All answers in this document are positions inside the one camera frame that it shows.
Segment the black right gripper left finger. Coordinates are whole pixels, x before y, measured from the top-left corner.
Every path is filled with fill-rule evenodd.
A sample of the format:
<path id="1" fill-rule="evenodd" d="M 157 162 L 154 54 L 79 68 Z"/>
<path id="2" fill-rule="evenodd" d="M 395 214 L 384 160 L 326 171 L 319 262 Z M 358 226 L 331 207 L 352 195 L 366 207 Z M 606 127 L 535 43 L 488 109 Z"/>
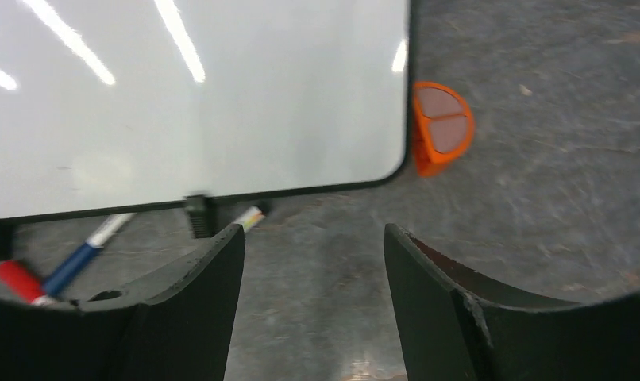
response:
<path id="1" fill-rule="evenodd" d="M 0 380 L 221 380 L 244 260 L 231 225 L 112 298 L 0 299 Z"/>

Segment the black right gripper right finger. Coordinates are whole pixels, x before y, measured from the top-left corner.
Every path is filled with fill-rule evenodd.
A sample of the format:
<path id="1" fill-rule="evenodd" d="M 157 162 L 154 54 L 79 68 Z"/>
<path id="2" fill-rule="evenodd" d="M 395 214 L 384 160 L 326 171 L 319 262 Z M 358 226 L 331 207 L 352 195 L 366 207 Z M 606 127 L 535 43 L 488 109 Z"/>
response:
<path id="1" fill-rule="evenodd" d="M 411 380 L 640 380 L 640 291 L 586 303 L 535 294 L 395 224 L 384 260 Z"/>

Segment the white whiteboard black frame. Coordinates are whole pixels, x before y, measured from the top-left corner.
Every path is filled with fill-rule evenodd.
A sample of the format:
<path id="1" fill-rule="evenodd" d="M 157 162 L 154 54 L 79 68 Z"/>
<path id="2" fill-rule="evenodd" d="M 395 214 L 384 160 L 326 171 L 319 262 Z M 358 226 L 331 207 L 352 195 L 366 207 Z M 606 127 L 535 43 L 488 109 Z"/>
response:
<path id="1" fill-rule="evenodd" d="M 25 223 L 377 187 L 411 1 L 0 1 L 0 260 Z"/>

